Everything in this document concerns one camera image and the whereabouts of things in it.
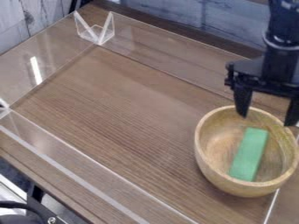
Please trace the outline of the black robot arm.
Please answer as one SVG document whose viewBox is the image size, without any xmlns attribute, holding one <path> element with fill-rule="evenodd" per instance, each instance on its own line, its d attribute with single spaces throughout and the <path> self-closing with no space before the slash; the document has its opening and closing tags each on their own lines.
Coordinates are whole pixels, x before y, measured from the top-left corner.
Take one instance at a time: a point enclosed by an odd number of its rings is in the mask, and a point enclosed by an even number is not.
<svg viewBox="0 0 299 224">
<path fill-rule="evenodd" d="M 238 114 L 248 115 L 252 94 L 290 99 L 284 126 L 299 123 L 299 0 L 268 0 L 270 20 L 263 35 L 266 52 L 231 61 L 224 84 L 234 92 Z"/>
</svg>

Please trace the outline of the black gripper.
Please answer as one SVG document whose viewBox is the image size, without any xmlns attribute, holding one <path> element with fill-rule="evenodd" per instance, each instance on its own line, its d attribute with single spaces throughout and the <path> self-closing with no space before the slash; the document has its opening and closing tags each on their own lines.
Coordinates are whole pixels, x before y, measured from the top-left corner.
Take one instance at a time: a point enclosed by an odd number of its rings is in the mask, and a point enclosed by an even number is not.
<svg viewBox="0 0 299 224">
<path fill-rule="evenodd" d="M 224 84 L 234 91 L 236 111 L 248 114 L 252 93 L 287 97 L 284 126 L 299 123 L 299 45 L 268 45 L 262 56 L 230 61 Z"/>
</svg>

